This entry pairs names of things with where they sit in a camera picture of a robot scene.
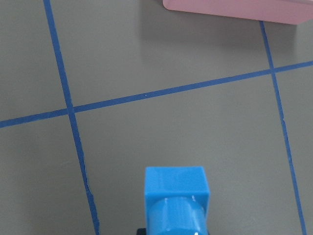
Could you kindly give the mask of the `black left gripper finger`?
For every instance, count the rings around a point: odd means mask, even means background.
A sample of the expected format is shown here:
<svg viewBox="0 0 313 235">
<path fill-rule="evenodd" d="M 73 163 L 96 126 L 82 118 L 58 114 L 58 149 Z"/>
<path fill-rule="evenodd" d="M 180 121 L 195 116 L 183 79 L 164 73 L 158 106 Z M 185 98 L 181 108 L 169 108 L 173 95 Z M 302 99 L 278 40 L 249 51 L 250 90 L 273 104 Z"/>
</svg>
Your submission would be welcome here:
<svg viewBox="0 0 313 235">
<path fill-rule="evenodd" d="M 137 229 L 136 235 L 146 235 L 146 229 L 145 228 Z"/>
</svg>

